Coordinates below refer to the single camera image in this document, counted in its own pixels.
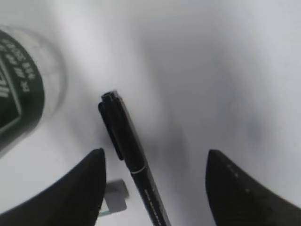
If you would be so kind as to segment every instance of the white surface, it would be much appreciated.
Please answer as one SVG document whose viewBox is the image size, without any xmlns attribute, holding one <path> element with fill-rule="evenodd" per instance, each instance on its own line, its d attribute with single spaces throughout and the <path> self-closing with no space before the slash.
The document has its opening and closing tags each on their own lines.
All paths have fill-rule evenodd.
<svg viewBox="0 0 301 226">
<path fill-rule="evenodd" d="M 124 97 L 172 225 L 214 225 L 210 148 L 301 207 L 299 1 L 0 2 L 0 23 L 59 43 L 70 75 L 58 114 L 0 160 L 0 211 L 102 146 L 108 179 L 124 179 L 130 199 L 97 225 L 151 225 L 97 111 L 110 89 Z"/>
</svg>

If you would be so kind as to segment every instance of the pen clip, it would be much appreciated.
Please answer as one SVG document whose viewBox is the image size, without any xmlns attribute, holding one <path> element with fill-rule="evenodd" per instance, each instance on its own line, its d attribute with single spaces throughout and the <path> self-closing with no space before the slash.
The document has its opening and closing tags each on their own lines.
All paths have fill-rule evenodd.
<svg viewBox="0 0 301 226">
<path fill-rule="evenodd" d="M 111 141 L 112 141 L 112 143 L 114 145 L 114 148 L 115 148 L 115 150 L 117 152 L 118 158 L 122 161 L 122 160 L 124 160 L 124 158 L 123 158 L 123 156 L 121 154 L 120 147 L 118 145 L 118 141 L 117 141 L 117 139 L 114 136 L 114 132 L 111 129 L 111 125 L 110 125 L 109 120 L 108 120 L 107 112 L 106 112 L 106 110 L 105 110 L 102 102 L 99 103 L 98 110 L 100 112 L 100 115 L 103 118 L 103 122 L 104 122 L 104 124 L 105 124 L 105 126 L 107 128 L 108 134 L 109 134 L 109 136 L 111 138 Z"/>
</svg>

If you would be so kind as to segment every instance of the black marker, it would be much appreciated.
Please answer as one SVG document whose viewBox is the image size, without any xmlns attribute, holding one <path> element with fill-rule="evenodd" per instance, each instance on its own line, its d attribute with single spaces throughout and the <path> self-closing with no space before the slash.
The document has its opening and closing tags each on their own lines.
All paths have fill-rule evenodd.
<svg viewBox="0 0 301 226">
<path fill-rule="evenodd" d="M 120 160 L 125 160 L 140 196 L 155 226 L 169 226 L 160 197 L 152 181 L 139 141 L 131 127 L 127 110 L 117 92 L 102 95 L 99 112 Z"/>
</svg>

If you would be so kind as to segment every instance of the clear plastic container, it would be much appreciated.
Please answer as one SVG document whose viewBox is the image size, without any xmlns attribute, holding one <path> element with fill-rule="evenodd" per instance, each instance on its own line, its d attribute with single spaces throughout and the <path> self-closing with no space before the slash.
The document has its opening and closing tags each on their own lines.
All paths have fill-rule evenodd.
<svg viewBox="0 0 301 226">
<path fill-rule="evenodd" d="M 57 111 L 67 76 L 61 54 L 47 39 L 9 26 L 0 26 L 0 69 L 0 104 L 6 107 L 0 105 L 1 157 Z"/>
</svg>

